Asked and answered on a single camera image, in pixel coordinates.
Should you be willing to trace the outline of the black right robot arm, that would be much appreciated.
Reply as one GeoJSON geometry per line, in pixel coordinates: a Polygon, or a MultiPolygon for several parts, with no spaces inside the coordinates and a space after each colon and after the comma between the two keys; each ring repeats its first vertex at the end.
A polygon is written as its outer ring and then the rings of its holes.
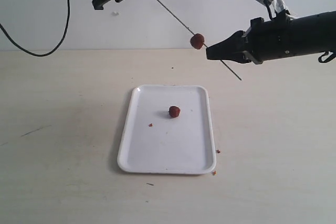
{"type": "Polygon", "coordinates": [[[247,31],[239,30],[206,49],[208,60],[260,65],[265,61],[318,54],[320,63],[335,58],[335,12],[291,19],[281,12],[274,19],[255,18],[247,31]]]}

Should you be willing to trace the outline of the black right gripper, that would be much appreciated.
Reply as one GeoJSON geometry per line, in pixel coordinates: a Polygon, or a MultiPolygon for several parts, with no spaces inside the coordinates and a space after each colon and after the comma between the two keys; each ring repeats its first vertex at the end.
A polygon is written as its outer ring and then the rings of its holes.
{"type": "Polygon", "coordinates": [[[239,30],[229,38],[206,48],[206,58],[254,64],[289,58],[291,52],[285,45],[288,41],[285,35],[289,24],[289,17],[278,17],[269,21],[262,17],[252,19],[246,32],[239,30]]]}

